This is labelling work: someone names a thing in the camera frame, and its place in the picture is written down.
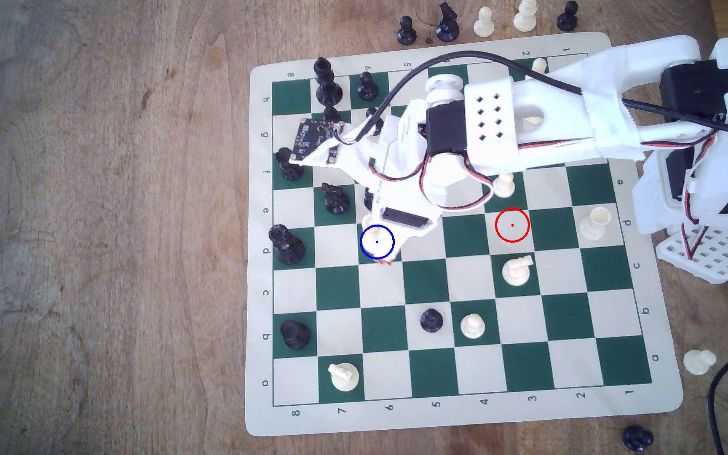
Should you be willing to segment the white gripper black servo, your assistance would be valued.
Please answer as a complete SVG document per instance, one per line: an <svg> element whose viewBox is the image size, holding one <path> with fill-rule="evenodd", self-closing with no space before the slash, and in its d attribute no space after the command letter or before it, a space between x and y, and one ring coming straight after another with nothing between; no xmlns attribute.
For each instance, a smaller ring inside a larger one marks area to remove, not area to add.
<svg viewBox="0 0 728 455"><path fill-rule="evenodd" d="M380 129L362 122L306 119L288 162L338 169L372 194L375 224L389 229L432 229L446 212L468 212L490 201L488 169L468 148L468 119L477 120L480 139L493 138L493 113L483 101L412 101ZM437 228L410 237L393 262L437 259Z"/></svg>

